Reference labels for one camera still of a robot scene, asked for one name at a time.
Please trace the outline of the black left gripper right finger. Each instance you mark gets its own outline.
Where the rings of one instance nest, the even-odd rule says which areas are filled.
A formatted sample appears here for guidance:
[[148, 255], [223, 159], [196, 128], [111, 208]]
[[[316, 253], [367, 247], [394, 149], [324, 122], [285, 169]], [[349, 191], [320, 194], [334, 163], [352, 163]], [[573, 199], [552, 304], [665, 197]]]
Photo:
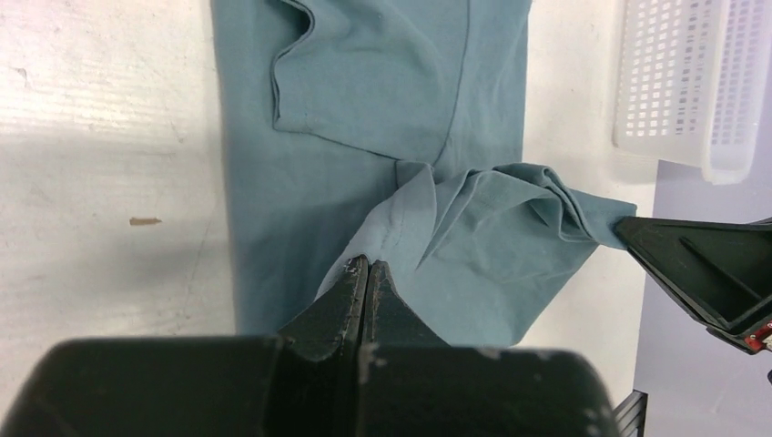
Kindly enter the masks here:
[[388, 263], [370, 269], [361, 317], [361, 346], [448, 347], [397, 291]]

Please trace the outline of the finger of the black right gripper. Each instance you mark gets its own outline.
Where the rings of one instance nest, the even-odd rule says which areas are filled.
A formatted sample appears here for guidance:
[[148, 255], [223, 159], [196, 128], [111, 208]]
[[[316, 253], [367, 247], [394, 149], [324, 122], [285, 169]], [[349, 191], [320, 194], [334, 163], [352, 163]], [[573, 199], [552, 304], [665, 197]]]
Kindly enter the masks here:
[[615, 234], [711, 335], [755, 355], [771, 348], [771, 221], [623, 218]]

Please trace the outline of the teal blue t-shirt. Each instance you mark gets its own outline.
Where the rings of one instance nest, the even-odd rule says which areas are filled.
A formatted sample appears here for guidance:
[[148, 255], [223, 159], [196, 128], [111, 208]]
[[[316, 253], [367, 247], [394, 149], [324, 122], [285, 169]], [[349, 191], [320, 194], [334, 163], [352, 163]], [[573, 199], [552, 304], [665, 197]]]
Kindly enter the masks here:
[[633, 204], [523, 161], [527, 1], [215, 1], [236, 326], [386, 262], [453, 345], [518, 343]]

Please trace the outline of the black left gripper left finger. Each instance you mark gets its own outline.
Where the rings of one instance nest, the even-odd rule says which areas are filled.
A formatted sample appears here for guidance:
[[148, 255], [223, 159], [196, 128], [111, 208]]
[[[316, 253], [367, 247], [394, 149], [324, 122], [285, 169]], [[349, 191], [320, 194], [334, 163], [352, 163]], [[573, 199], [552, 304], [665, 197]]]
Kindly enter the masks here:
[[347, 260], [332, 287], [279, 330], [294, 353], [322, 362], [359, 343], [369, 270], [364, 256]]

